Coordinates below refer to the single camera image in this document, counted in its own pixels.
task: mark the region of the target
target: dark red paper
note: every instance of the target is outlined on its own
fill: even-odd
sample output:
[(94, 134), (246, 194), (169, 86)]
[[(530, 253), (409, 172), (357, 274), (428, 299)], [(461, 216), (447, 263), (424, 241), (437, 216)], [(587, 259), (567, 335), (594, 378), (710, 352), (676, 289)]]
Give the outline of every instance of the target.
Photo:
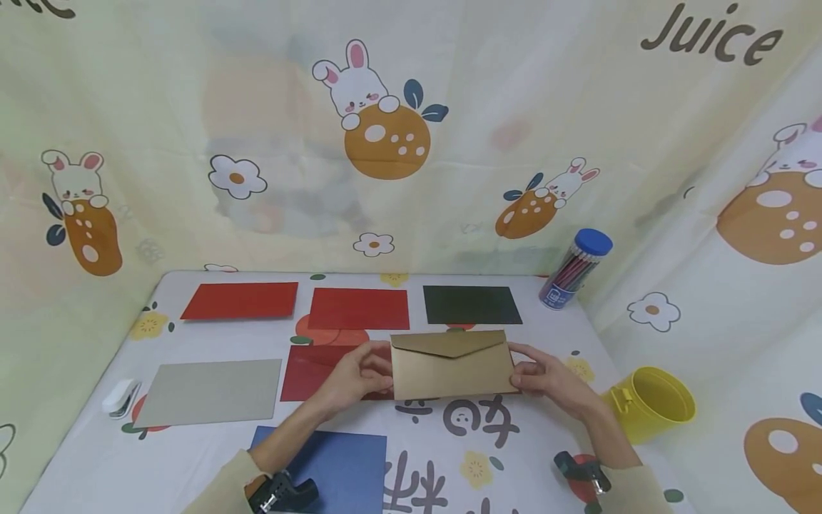
[(314, 289), (310, 329), (408, 330), (405, 289)]
[(180, 319), (288, 317), (297, 282), (201, 284)]
[[(326, 381), (343, 355), (351, 346), (292, 346), (285, 366), (283, 391), (280, 401), (305, 401)], [(391, 350), (377, 350), (374, 354), (391, 361)], [(394, 400), (394, 392), (385, 395), (372, 393), (364, 400)]]

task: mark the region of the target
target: sleeve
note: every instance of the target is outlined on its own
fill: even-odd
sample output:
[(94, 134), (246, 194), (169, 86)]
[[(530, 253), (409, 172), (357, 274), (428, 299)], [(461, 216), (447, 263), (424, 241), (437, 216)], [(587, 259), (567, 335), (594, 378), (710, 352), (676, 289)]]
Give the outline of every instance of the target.
[(244, 488), (260, 475), (252, 456), (239, 451), (183, 514), (252, 514)]
[(648, 466), (612, 470), (603, 466), (611, 490), (599, 497), (603, 514), (673, 514)]

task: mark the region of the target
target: hand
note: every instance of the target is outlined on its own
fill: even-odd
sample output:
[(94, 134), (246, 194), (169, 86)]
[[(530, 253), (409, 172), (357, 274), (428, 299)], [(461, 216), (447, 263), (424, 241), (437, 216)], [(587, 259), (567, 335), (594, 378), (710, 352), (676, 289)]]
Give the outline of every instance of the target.
[(391, 363), (374, 352), (389, 348), (388, 341), (368, 341), (348, 352), (307, 403), (317, 406), (328, 420), (368, 393), (388, 392), (394, 386)]
[(525, 393), (547, 396), (568, 415), (580, 421), (611, 415), (602, 398), (559, 359), (529, 345), (508, 343), (512, 352), (530, 357), (536, 362), (521, 362), (514, 366), (511, 385)]

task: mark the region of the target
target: gold envelope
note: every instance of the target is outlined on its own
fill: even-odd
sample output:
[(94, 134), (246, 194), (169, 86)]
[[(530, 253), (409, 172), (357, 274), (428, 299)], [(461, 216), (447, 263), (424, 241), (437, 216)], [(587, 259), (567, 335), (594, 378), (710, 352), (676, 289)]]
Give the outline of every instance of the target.
[(517, 392), (502, 330), (391, 336), (394, 399)]

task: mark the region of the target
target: printed tablecloth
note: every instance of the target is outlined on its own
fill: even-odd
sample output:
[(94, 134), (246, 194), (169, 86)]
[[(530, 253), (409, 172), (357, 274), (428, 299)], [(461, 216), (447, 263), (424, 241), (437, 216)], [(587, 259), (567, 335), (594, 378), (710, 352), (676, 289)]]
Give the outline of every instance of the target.
[[(182, 322), (197, 287), (219, 282), (298, 281), (293, 319)], [(273, 419), (136, 429), (134, 411), (111, 420), (101, 401), (123, 378), (143, 386), (135, 408), (161, 364), (288, 358), (294, 344), (356, 345), (388, 340), (391, 333), (504, 329), (508, 340), (550, 352), (597, 391), (620, 378), (582, 308), (543, 307), (535, 276), (321, 275), (175, 271), (163, 277), (80, 416), (29, 497), (23, 514), (177, 514), (239, 448), (248, 448), (258, 425), (277, 426), (298, 403), (278, 401)], [(503, 285), (514, 295), (522, 325), (429, 325), (424, 285)], [(410, 331), (312, 331), (307, 328), (313, 290), (321, 287), (406, 289)], [(280, 374), (282, 381), (285, 373)], [(590, 498), (571, 490), (553, 465), (560, 451), (590, 453), (580, 424), (547, 401), (519, 395), (433, 401), (366, 401), (321, 426), (323, 430), (388, 437), (386, 512), (536, 514), (597, 512)], [(639, 448), (677, 514), (693, 510), (664, 458)]]

